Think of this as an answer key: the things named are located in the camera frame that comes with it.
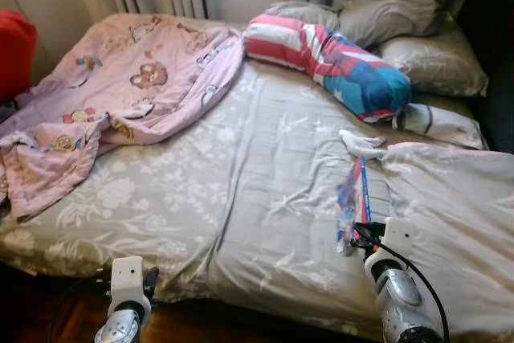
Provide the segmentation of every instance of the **white pillow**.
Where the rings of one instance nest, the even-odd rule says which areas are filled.
[[[473,149],[487,148],[476,120],[427,104],[408,104],[393,118],[393,129]]]

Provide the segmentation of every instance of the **fitted sheet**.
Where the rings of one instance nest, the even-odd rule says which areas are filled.
[[[195,125],[105,154],[85,182],[27,223],[5,217],[0,259],[87,276],[141,255],[161,269],[165,301],[213,297],[380,340],[360,258],[335,253],[335,187],[353,163],[340,129],[384,135],[388,145],[434,143],[365,124],[306,75],[247,60]],[[378,163],[368,175],[374,218],[394,215]]]

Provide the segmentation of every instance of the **pillow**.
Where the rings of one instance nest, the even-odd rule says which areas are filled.
[[[410,99],[409,79],[320,24],[260,15],[243,33],[251,58],[306,72],[361,120],[390,120]]]
[[[397,37],[378,47],[379,55],[408,75],[414,90],[448,96],[485,96],[487,76],[457,23],[446,17],[429,38]]]
[[[330,30],[339,29],[339,18],[333,8],[307,2],[274,3],[264,11],[266,15],[299,19],[304,23],[323,24]]]
[[[429,35],[441,23],[441,0],[349,0],[341,6],[339,32],[361,47],[402,34]]]
[[[450,110],[461,116],[473,118],[473,113],[469,109],[467,100],[456,96],[440,96],[431,92],[413,92],[410,102],[413,104],[428,104],[435,108]]]
[[[393,118],[393,129],[407,130],[435,140],[474,149],[486,149],[475,120],[427,104],[408,104]]]

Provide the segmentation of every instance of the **cartoon print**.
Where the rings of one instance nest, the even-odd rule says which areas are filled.
[[[208,54],[204,55],[202,58],[197,58],[196,63],[198,67],[202,70],[207,67],[207,65],[214,59],[214,57],[218,54],[218,50],[214,49],[210,51]]]
[[[72,152],[76,148],[75,138],[66,135],[61,136],[55,140],[52,147],[62,152]]]
[[[140,68],[141,73],[130,77],[130,83],[138,88],[147,89],[161,86],[168,80],[168,72],[160,62],[146,63]]]
[[[137,25],[135,27],[132,27],[132,26],[129,27],[128,29],[130,30],[130,34],[131,34],[134,42],[137,43],[140,40],[142,40],[147,34],[152,32],[153,29],[155,28],[155,26],[157,24],[159,24],[160,22],[162,22],[162,19],[159,18],[158,16],[154,16],[152,18],[151,23],[143,23],[143,24]]]
[[[136,102],[132,103],[132,106],[137,106],[139,104],[152,104],[153,100],[155,99],[154,96],[146,96],[145,98],[141,98],[140,100],[137,100]]]
[[[75,62],[77,63],[77,66],[86,65],[86,69],[79,74],[78,78],[72,84],[67,86],[68,88],[79,88],[80,86],[83,86],[86,82],[88,82],[89,76],[95,69],[95,66],[104,66],[101,60],[94,59],[89,55],[83,56],[82,58],[77,58]]]
[[[76,60],[77,65],[85,64],[89,71],[93,71],[95,66],[102,67],[104,64],[99,59],[94,59],[93,57],[86,55],[82,58],[77,58]]]
[[[336,35],[333,37],[336,42],[349,45],[345,37]],[[349,82],[361,85],[361,100],[367,112],[377,111],[383,106],[392,104],[391,87],[379,73],[372,71],[372,67],[367,63],[334,49],[324,52],[324,62],[332,64],[339,70],[337,76],[344,76]],[[341,94],[341,90],[334,92],[338,100],[342,100]]]
[[[210,86],[207,86],[207,88],[202,96],[202,107],[205,107],[209,103],[209,101],[212,100],[212,97],[217,92],[218,92],[218,88],[216,88],[216,86],[214,86],[213,84],[211,84]]]
[[[111,51],[122,51],[128,46],[129,41],[130,39],[127,38],[109,38],[107,42],[105,42],[104,49],[107,53]]]
[[[118,120],[114,123],[114,129],[118,130],[121,134],[126,136],[129,140],[134,138],[134,132],[127,125],[122,124]]]
[[[72,124],[74,122],[93,122],[96,110],[94,108],[86,108],[85,110],[77,110],[72,114],[63,115],[63,122],[65,124]]]
[[[190,51],[199,50],[207,45],[208,38],[205,32],[184,26],[182,23],[177,24],[177,28],[183,29],[190,34],[194,34],[193,39],[187,43],[187,48],[190,49]]]
[[[140,120],[148,116],[155,108],[155,104],[138,104],[133,105],[133,110],[128,110],[123,113],[123,118],[127,120]]]
[[[162,49],[162,45],[159,43],[157,47],[153,50],[145,50],[145,58],[153,59],[153,56],[157,54],[159,50]]]

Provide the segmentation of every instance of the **black cable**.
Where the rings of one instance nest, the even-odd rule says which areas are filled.
[[[64,294],[61,296],[61,299],[59,301],[59,304],[57,305],[57,308],[54,311],[54,314],[51,317],[50,325],[48,327],[48,333],[47,333],[47,343],[51,343],[51,330],[54,328],[55,321],[57,320],[57,316],[59,315],[59,311],[64,305],[64,302],[66,301],[67,297],[70,296],[70,294],[75,291],[80,285],[84,284],[85,282],[95,279],[96,276],[93,277],[85,277],[83,279],[77,280],[75,283],[73,283],[68,289],[64,292]]]
[[[425,284],[426,288],[428,289],[428,291],[430,292],[430,294],[434,298],[434,301],[435,301],[435,303],[437,305],[437,308],[439,310],[439,315],[441,316],[441,323],[443,324],[443,341],[444,341],[444,343],[450,343],[450,331],[448,329],[448,320],[447,320],[447,315],[444,312],[443,303],[441,303],[441,300],[439,299],[439,296],[437,296],[437,293],[435,292],[434,288],[432,287],[432,285],[430,284],[428,279],[421,273],[421,271],[419,271],[419,269],[409,259],[407,259],[406,257],[403,257],[402,255],[400,255],[395,250],[393,250],[393,249],[387,247],[386,245],[382,244],[380,242],[380,240],[378,240],[378,239],[373,240],[368,235],[366,235],[365,232],[361,232],[358,228],[359,227],[355,227],[355,230],[357,231],[357,233],[359,235],[364,237],[370,243],[372,243],[374,245],[377,245],[380,248],[383,248],[384,251],[388,251],[391,255],[393,255],[394,257],[396,257],[398,259],[400,259],[407,266],[407,268],[412,268],[412,270],[416,273],[416,275],[418,275],[419,279],[421,279],[421,281]]]

